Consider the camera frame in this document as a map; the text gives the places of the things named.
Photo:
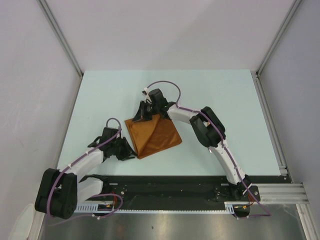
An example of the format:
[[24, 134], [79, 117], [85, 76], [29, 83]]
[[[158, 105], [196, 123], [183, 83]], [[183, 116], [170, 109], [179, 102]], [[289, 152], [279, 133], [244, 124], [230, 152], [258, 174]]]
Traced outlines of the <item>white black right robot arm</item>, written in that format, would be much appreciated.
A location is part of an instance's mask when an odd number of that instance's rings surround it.
[[158, 88], [154, 90], [145, 88], [142, 94], [144, 100], [139, 103], [138, 111], [133, 118], [134, 122], [150, 121], [153, 116], [159, 114], [167, 120], [191, 125], [199, 143], [215, 155], [224, 170], [231, 187], [231, 196], [237, 201], [242, 201], [248, 195], [254, 197], [250, 190], [252, 181], [231, 153], [226, 129], [210, 107], [194, 110], [179, 106], [177, 101], [167, 101]]

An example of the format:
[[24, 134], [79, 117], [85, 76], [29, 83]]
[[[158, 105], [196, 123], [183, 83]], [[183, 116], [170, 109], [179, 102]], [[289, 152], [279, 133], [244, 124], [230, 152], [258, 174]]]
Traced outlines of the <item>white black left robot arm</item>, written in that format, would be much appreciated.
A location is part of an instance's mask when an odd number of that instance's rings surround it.
[[105, 200], [111, 188], [104, 181], [87, 174], [110, 157], [126, 161], [137, 153], [121, 135], [121, 128], [105, 127], [102, 135], [87, 146], [87, 150], [64, 169], [48, 168], [42, 175], [34, 209], [52, 217], [67, 220], [78, 203], [97, 197]]

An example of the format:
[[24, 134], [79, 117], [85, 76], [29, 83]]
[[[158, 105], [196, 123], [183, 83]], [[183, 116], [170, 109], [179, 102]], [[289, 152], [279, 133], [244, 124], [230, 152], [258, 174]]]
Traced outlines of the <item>orange-brown cloth napkin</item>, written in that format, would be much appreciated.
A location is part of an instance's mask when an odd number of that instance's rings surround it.
[[174, 123], [169, 119], [154, 115], [150, 121], [124, 121], [138, 159], [149, 157], [183, 141]]

